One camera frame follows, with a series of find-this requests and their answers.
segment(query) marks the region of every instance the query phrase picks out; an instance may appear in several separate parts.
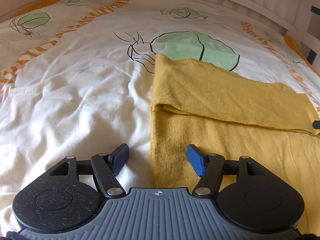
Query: yellow knit fabric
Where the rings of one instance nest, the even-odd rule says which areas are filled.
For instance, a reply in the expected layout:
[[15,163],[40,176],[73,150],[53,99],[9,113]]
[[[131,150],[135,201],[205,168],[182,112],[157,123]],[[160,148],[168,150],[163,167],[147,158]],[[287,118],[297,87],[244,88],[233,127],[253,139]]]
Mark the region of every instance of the yellow knit fabric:
[[[320,138],[312,127],[319,117],[305,94],[157,54],[150,110],[152,187],[193,189],[189,144],[229,160],[249,155],[299,191],[299,229],[320,235]],[[234,181],[225,176],[222,187]]]

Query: orange stripe pattern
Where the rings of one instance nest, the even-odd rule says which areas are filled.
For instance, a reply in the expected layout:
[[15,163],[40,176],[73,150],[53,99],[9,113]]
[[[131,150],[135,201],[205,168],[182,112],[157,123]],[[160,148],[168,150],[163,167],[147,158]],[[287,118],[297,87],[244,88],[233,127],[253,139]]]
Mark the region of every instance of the orange stripe pattern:
[[314,97],[312,91],[310,91],[310,89],[306,86],[306,84],[303,82],[304,79],[299,76],[299,74],[293,69],[293,67],[287,63],[285,60],[282,59],[281,55],[270,45],[268,44],[268,41],[265,40],[264,38],[259,37],[252,29],[252,26],[250,23],[246,23],[246,22],[241,22],[242,25],[242,29],[244,31],[246,31],[247,33],[249,33],[251,36],[257,38],[260,43],[267,48],[270,52],[272,52],[274,55],[276,55],[276,57],[281,60],[285,66],[289,69],[291,75],[293,76],[293,78],[298,82],[298,84],[302,87],[302,89],[305,91],[305,93],[310,97],[310,99],[319,107],[316,107],[317,112],[320,112],[320,103],[319,101]]
[[38,46],[34,49],[27,50],[20,58],[18,58],[18,60],[16,61],[16,63],[12,67],[10,67],[2,72],[3,77],[0,78],[0,84],[2,84],[2,87],[3,87],[4,84],[6,84],[6,83],[8,83],[8,84],[14,83],[18,73],[21,71],[21,69],[23,69],[25,67],[25,65],[30,60],[32,60],[35,57],[38,57],[39,55],[41,55],[42,53],[44,53],[48,49],[55,46],[65,33],[74,32],[74,31],[78,30],[79,28],[81,28],[82,26],[87,25],[89,22],[92,22],[95,18],[97,18],[101,15],[113,13],[116,9],[121,8],[122,6],[124,6],[128,3],[129,3],[129,0],[116,0],[109,6],[102,6],[92,12],[89,12],[84,18],[77,21],[75,24],[67,26],[64,30],[59,32],[57,35],[55,35],[50,40],[42,43],[40,46]]

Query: bedding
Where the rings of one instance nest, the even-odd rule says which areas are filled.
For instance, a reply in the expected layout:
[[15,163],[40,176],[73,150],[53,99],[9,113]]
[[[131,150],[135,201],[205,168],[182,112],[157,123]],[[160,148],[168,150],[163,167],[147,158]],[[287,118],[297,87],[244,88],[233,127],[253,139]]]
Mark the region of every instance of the bedding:
[[[19,229],[14,196],[68,155],[88,159],[127,143],[130,159],[119,182],[125,190],[150,186],[156,53],[281,82],[306,94],[320,112],[319,76],[288,38],[239,22],[210,3],[52,1],[0,24],[2,234]],[[80,179],[94,187],[92,178]]]

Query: circular pad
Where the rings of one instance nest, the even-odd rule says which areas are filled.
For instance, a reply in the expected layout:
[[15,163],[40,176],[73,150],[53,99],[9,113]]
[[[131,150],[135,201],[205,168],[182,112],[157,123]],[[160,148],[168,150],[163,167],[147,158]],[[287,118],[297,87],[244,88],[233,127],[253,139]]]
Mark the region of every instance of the circular pad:
[[280,206],[280,195],[270,189],[254,189],[244,196],[245,202],[253,208],[271,210]]
[[59,210],[67,207],[72,202],[72,195],[63,189],[49,189],[41,192],[36,197],[36,204],[44,210]]

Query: gray ribbed plate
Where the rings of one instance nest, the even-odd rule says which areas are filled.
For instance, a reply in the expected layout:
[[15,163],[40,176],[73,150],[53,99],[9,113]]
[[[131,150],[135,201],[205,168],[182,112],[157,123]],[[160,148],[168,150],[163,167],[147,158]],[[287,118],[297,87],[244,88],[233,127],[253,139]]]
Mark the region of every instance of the gray ribbed plate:
[[133,188],[129,195],[108,200],[89,223],[70,232],[40,234],[27,229],[30,240],[293,240],[294,229],[257,234],[224,220],[208,199],[191,196],[185,188]]

